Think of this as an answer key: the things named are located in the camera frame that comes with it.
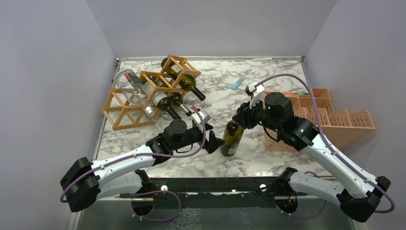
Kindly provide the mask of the green wine bottle brown label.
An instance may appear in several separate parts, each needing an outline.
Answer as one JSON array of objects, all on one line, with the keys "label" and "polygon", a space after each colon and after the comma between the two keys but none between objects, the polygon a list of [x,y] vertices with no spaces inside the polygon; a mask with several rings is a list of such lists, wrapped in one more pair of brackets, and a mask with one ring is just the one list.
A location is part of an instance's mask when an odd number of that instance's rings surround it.
[{"label": "green wine bottle brown label", "polygon": [[186,106],[183,105],[183,98],[180,93],[173,92],[169,97],[172,100],[173,109],[180,108],[187,116],[192,115],[191,111]]}]

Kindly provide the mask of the green wine bottle black neck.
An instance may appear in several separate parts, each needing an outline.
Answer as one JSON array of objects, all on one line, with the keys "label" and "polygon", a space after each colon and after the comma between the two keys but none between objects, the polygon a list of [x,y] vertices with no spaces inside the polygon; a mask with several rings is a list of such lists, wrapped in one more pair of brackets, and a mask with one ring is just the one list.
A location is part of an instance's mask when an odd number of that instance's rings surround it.
[{"label": "green wine bottle black neck", "polygon": [[[165,72],[174,80],[178,78],[181,73],[181,68],[177,66],[173,61],[165,69]],[[179,85],[187,92],[193,92],[201,101],[206,99],[206,96],[196,87],[195,79],[188,74],[183,74],[180,78]]]}]

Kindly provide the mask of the green wine bottle black top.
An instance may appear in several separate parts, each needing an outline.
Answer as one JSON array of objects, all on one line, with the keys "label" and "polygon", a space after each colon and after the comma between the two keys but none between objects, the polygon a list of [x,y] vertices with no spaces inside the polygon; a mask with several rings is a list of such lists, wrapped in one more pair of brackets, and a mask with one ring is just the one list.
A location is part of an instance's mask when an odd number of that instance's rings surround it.
[{"label": "green wine bottle black top", "polygon": [[152,97],[154,86],[146,79],[143,79],[143,84],[146,88],[148,98],[151,98],[151,102],[157,107],[159,111],[167,112],[173,119],[181,119],[181,117],[175,112],[172,107],[172,100],[164,92],[156,92]]}]

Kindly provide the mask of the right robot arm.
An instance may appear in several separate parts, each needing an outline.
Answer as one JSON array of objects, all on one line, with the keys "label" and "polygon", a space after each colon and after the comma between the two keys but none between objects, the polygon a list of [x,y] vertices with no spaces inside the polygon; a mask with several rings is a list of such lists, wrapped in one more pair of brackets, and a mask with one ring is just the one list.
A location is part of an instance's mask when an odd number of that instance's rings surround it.
[{"label": "right robot arm", "polygon": [[390,180],[375,177],[344,156],[311,121],[294,115],[291,100],[282,93],[267,94],[255,105],[242,103],[232,119],[244,129],[260,125],[276,132],[278,141],[313,158],[337,180],[323,180],[288,167],[276,180],[280,194],[301,192],[319,197],[339,206],[358,222],[366,222],[379,212],[377,208]]}]

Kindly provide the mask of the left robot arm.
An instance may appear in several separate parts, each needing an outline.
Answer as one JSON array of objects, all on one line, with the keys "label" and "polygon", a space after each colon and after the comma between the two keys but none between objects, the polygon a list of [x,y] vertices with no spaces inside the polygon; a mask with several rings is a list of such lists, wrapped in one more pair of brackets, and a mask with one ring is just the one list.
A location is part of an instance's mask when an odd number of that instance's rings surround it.
[{"label": "left robot arm", "polygon": [[208,135],[197,125],[188,128],[183,120],[176,119],[146,144],[122,156],[102,161],[77,159],[60,180],[63,189],[60,202],[67,203],[71,212],[79,212],[106,196],[131,192],[140,197],[148,195],[150,183],[131,173],[163,163],[174,157],[174,151],[195,143],[208,153],[225,143],[215,136],[211,125],[203,127],[209,130]]}]

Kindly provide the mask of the green wine bottle silver neck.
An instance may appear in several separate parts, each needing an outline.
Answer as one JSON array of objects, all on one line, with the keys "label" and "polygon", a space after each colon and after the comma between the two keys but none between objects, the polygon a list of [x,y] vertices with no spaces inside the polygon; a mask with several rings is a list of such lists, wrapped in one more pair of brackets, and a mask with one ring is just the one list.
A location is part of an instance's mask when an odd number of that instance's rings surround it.
[{"label": "green wine bottle silver neck", "polygon": [[237,151],[239,143],[244,133],[244,128],[237,122],[230,120],[225,128],[223,139],[225,143],[220,147],[221,153],[226,157],[231,157]]}]

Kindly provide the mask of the clear round glass bottle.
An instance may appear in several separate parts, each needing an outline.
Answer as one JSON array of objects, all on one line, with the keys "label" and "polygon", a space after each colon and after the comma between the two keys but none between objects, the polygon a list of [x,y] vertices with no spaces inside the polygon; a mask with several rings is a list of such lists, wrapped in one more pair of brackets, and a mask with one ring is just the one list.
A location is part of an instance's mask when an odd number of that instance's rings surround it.
[{"label": "clear round glass bottle", "polygon": [[148,117],[155,115],[156,110],[148,102],[146,87],[133,70],[119,71],[114,77],[114,82],[132,106],[142,106]]}]

